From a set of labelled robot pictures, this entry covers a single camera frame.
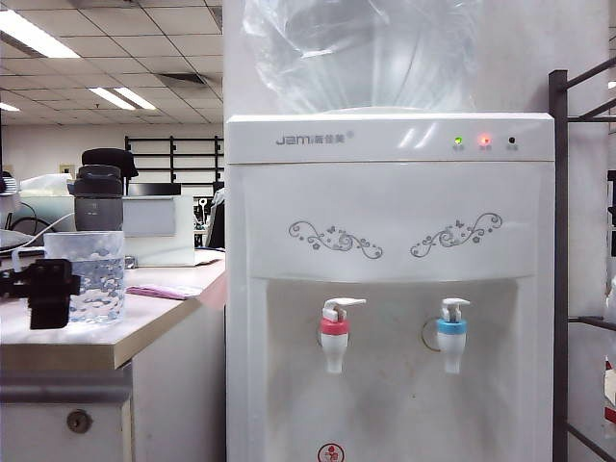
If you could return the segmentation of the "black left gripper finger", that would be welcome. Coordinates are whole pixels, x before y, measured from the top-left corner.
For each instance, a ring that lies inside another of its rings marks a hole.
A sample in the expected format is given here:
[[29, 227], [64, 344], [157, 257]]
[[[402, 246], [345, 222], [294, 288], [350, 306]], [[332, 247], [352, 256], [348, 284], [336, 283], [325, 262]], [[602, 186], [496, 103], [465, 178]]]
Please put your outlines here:
[[28, 300], [31, 330], [66, 327], [70, 298], [79, 293], [80, 276], [66, 259], [37, 259], [24, 270], [1, 271], [1, 296]]

